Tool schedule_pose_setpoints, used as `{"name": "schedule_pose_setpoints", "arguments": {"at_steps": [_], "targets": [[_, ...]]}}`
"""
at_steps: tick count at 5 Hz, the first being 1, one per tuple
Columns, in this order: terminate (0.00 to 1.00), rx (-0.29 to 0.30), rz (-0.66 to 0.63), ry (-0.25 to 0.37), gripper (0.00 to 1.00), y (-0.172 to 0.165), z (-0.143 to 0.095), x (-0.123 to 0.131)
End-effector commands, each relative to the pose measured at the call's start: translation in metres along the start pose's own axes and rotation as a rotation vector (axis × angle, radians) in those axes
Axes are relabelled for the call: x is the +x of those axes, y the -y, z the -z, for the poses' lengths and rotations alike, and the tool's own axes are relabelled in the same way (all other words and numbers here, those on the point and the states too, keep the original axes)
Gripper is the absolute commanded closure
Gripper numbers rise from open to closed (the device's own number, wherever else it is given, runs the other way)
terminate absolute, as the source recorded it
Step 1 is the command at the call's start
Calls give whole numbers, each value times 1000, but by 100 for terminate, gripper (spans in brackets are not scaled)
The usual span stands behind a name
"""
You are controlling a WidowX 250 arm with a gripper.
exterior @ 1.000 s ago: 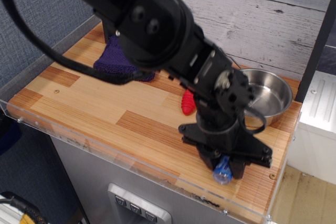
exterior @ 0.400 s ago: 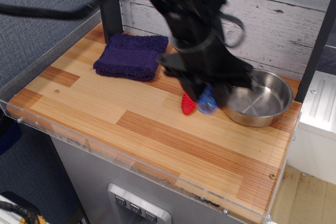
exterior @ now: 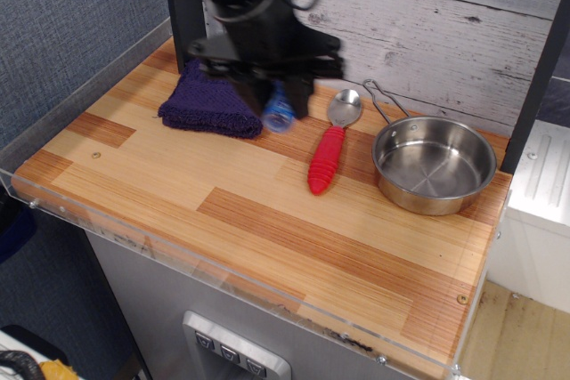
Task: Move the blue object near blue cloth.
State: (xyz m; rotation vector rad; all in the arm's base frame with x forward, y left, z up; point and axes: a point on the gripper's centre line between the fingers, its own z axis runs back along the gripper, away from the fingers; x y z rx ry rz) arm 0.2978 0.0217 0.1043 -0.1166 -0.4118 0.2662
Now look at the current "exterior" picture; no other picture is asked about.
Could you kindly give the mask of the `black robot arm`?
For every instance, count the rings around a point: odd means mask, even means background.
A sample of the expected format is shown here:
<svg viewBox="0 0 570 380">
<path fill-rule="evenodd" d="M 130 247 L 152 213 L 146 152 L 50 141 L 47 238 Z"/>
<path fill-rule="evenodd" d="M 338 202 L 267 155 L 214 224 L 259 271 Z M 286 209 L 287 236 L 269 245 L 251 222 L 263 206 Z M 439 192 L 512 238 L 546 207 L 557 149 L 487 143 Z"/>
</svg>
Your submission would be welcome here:
<svg viewBox="0 0 570 380">
<path fill-rule="evenodd" d="M 193 42 L 189 53 L 212 78 L 231 83 L 257 115 L 282 83 L 296 118 L 308 114 L 317 78 L 340 79 L 340 40 L 297 19 L 293 0 L 210 0 L 222 35 Z"/>
</svg>

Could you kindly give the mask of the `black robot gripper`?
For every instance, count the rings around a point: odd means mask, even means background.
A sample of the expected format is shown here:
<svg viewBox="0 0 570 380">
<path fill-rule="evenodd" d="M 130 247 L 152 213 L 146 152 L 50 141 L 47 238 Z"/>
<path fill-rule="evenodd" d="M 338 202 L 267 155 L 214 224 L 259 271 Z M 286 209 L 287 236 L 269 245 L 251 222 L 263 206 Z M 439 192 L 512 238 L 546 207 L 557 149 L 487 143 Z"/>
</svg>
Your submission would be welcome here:
<svg viewBox="0 0 570 380">
<path fill-rule="evenodd" d="M 302 24 L 296 16 L 301 8 L 293 0 L 210 1 L 224 33 L 188 45 L 188 53 L 201 59 L 210 74 L 229 77 L 259 69 L 269 77 L 285 78 L 284 91 L 296 119 L 309 114 L 313 77 L 338 79 L 344 75 L 340 40 Z M 256 78 L 233 80 L 232 87 L 261 117 L 273 83 Z"/>
</svg>

